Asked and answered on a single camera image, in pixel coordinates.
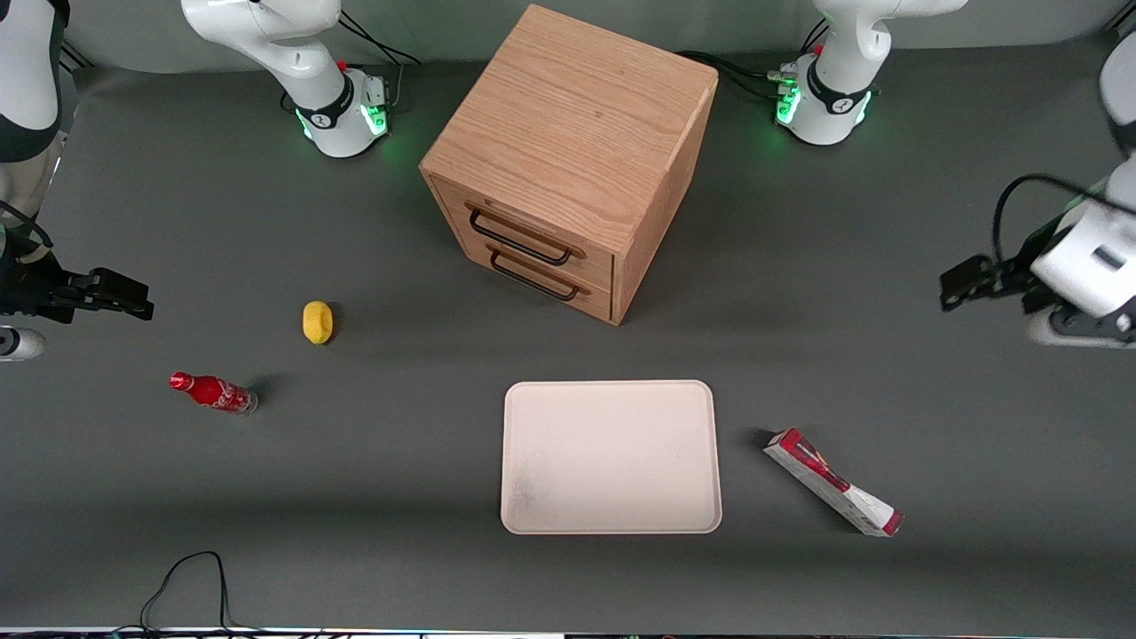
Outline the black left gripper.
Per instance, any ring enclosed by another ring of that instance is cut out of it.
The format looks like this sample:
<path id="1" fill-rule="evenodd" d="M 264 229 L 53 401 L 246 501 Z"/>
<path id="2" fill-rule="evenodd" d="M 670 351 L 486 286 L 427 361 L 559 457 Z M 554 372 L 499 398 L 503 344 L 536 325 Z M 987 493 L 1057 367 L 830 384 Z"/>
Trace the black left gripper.
<path id="1" fill-rule="evenodd" d="M 1063 299 L 1033 272 L 1033 265 L 1063 240 L 1069 231 L 1070 227 L 1043 227 L 1027 236 L 1012 258 L 995 264 L 989 256 L 974 255 L 942 272 L 941 312 L 953 312 L 964 302 L 993 294 L 995 288 L 1002 288 L 1008 296 L 1019 294 L 1022 314 L 1027 316 L 1060 306 Z"/>

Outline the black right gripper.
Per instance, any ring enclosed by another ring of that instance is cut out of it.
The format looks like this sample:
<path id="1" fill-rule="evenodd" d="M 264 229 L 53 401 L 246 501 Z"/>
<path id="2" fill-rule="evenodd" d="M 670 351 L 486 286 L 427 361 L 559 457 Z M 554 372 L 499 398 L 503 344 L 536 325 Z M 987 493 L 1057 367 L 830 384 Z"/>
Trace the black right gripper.
<path id="1" fill-rule="evenodd" d="M 120 272 L 102 267 L 85 276 L 65 271 L 55 257 L 20 265 L 5 254 L 1 265 L 1 315 L 43 317 L 57 323 L 73 323 L 77 312 L 114 309 L 150 322 L 154 304 L 147 299 L 149 288 Z"/>

